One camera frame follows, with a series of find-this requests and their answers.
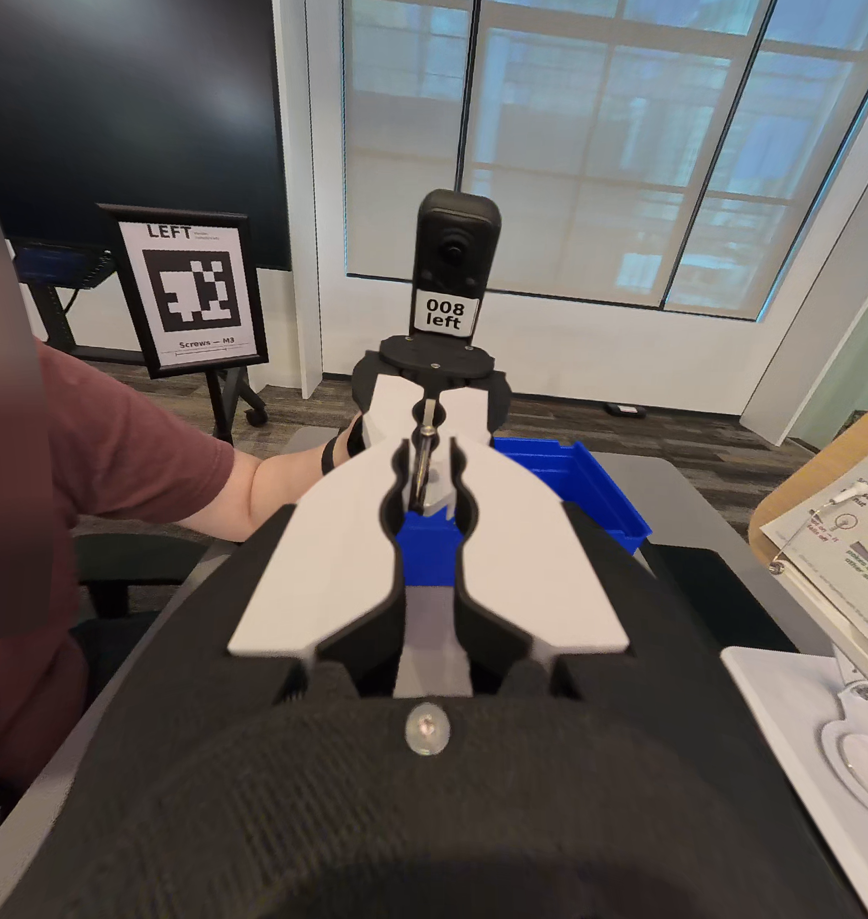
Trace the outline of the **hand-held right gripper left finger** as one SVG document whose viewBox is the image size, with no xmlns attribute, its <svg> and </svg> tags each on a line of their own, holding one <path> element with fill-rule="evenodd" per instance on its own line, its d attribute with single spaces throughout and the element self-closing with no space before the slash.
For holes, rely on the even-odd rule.
<svg viewBox="0 0 868 919">
<path fill-rule="evenodd" d="M 298 502 L 227 650 L 235 657 L 336 661 L 369 673 L 405 640 L 410 441 L 389 438 L 330 472 Z"/>
</svg>

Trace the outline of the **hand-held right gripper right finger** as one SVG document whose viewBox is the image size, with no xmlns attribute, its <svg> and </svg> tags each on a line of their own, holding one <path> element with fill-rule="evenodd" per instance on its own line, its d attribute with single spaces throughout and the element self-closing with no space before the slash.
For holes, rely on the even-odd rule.
<svg viewBox="0 0 868 919">
<path fill-rule="evenodd" d="M 517 462 L 451 439 L 454 629 L 470 662 L 552 667 L 564 655 L 621 653 L 629 638 L 555 492 Z"/>
</svg>

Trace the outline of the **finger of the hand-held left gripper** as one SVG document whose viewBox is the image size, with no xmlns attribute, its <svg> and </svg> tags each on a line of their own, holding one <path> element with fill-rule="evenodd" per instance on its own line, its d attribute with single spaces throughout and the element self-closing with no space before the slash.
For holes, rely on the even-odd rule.
<svg viewBox="0 0 868 919">
<path fill-rule="evenodd" d="M 389 440 L 407 440 L 413 474 L 418 442 L 418 428 L 428 421 L 428 398 L 419 384 L 404 377 L 380 374 L 375 380 L 371 406 L 364 413 L 366 448 Z"/>
<path fill-rule="evenodd" d="M 463 436 L 485 446 L 492 442 L 487 428 L 488 392 L 464 387 L 444 390 L 439 405 L 445 416 L 436 423 L 438 444 L 432 450 L 426 486 L 426 516 L 446 512 L 447 519 L 455 513 L 456 491 L 452 483 L 451 439 Z"/>
</svg>

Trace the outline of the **long metal bolt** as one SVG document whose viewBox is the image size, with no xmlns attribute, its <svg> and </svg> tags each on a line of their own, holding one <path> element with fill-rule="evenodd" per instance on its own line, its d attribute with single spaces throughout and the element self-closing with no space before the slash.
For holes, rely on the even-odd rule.
<svg viewBox="0 0 868 919">
<path fill-rule="evenodd" d="M 437 428 L 432 423 L 427 422 L 420 425 L 417 434 L 418 442 L 412 474 L 409 507 L 413 512 L 423 515 L 425 513 L 431 460 L 433 452 L 439 442 L 439 435 Z"/>
</svg>

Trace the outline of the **blue divided plastic bin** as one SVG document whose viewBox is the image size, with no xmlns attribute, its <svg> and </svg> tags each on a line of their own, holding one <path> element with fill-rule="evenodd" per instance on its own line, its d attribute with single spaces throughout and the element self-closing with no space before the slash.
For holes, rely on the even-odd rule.
<svg viewBox="0 0 868 919">
<path fill-rule="evenodd" d="M 651 527 L 586 447 L 558 441 L 497 437 L 496 450 L 536 475 L 565 502 L 576 504 L 630 555 Z M 408 513 L 397 536 L 409 587 L 452 587 L 462 535 L 442 509 L 432 516 Z"/>
</svg>

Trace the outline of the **person's left forearm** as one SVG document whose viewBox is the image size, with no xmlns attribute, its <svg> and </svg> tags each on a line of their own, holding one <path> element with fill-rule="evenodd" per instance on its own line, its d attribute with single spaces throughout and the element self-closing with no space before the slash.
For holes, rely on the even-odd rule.
<svg viewBox="0 0 868 919">
<path fill-rule="evenodd" d="M 323 476 L 324 448 L 259 460 L 234 452 L 220 492 L 177 525 L 219 540 L 243 543 L 279 509 L 295 504 Z"/>
</svg>

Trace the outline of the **large paned window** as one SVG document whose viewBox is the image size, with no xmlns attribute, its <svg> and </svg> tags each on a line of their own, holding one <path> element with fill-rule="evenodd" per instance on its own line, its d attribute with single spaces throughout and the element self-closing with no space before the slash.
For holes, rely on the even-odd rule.
<svg viewBox="0 0 868 919">
<path fill-rule="evenodd" d="M 498 292 L 759 321 L 868 111 L 868 1 L 341 3 L 345 266 L 431 190 Z"/>
</svg>

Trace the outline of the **black easel stand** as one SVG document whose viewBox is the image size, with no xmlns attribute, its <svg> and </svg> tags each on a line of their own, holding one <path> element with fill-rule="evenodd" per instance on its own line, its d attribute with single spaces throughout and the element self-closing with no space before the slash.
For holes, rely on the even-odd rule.
<svg viewBox="0 0 868 919">
<path fill-rule="evenodd" d="M 214 418 L 212 434 L 216 439 L 233 445 L 233 424 L 240 401 L 248 405 L 244 417 L 249 426 L 257 428 L 267 424 L 266 405 L 250 386 L 247 367 L 209 369 L 204 371 L 204 376 Z"/>
</svg>

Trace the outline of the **person in maroon shirt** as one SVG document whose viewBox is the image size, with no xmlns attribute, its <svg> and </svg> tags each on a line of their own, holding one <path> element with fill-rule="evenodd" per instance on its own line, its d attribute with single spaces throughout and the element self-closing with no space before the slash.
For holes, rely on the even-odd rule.
<svg viewBox="0 0 868 919">
<path fill-rule="evenodd" d="M 42 387 L 0 407 L 0 821 L 156 618 L 77 624 L 82 516 L 177 523 L 216 498 L 233 449 L 36 341 Z"/>
</svg>

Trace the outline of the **black framed marker sign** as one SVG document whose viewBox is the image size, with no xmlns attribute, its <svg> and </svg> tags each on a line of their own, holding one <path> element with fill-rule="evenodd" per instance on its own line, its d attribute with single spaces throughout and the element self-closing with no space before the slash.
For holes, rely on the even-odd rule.
<svg viewBox="0 0 868 919">
<path fill-rule="evenodd" d="M 118 233 L 118 280 L 153 379 L 268 362 L 247 215 L 97 207 Z"/>
</svg>

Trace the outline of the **instruction board on stand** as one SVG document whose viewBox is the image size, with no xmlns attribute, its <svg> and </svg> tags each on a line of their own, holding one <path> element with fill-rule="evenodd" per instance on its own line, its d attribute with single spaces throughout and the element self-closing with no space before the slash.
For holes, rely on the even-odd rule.
<svg viewBox="0 0 868 919">
<path fill-rule="evenodd" d="M 761 526 L 811 499 L 868 455 L 868 413 L 839 435 L 826 448 L 774 489 L 753 512 L 748 542 L 753 555 L 765 567 L 778 557 L 780 549 L 761 531 Z"/>
</svg>

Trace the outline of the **white document stand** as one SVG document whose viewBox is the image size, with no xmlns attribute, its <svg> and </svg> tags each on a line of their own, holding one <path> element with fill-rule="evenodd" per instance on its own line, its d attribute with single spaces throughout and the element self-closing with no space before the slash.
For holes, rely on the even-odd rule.
<svg viewBox="0 0 868 919">
<path fill-rule="evenodd" d="M 868 911 L 868 632 L 788 562 L 777 579 L 833 656 L 729 647 L 721 661 Z"/>
</svg>

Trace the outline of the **printed instruction sheet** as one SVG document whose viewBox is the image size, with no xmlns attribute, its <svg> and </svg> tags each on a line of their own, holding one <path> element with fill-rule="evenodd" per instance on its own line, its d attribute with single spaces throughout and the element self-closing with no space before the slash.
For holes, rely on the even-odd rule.
<svg viewBox="0 0 868 919">
<path fill-rule="evenodd" d="M 868 454 L 760 530 L 832 603 L 868 618 Z"/>
</svg>

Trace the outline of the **black rolling cart stand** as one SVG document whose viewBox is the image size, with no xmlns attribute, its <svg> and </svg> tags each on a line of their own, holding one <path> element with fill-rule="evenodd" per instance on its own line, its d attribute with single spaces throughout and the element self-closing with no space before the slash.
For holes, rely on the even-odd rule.
<svg viewBox="0 0 868 919">
<path fill-rule="evenodd" d="M 145 366 L 145 360 L 140 351 L 78 345 L 57 291 L 49 285 L 33 282 L 27 283 L 26 287 L 48 335 L 49 347 L 87 362 Z"/>
</svg>

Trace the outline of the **small dark touch panel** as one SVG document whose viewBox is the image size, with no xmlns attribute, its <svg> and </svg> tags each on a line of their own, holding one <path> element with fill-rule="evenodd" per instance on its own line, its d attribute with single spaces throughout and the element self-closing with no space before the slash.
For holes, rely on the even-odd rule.
<svg viewBox="0 0 868 919">
<path fill-rule="evenodd" d="M 25 285 L 88 291 L 117 273 L 112 253 L 97 247 L 68 247 L 14 240 L 13 265 Z"/>
</svg>

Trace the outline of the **large black wall screen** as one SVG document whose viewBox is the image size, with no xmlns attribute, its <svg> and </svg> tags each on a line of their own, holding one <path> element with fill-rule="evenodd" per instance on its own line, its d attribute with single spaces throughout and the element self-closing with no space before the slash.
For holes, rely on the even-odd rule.
<svg viewBox="0 0 868 919">
<path fill-rule="evenodd" d="M 100 204 L 249 219 L 291 270 L 268 1 L 0 1 L 0 226 L 111 247 Z"/>
</svg>

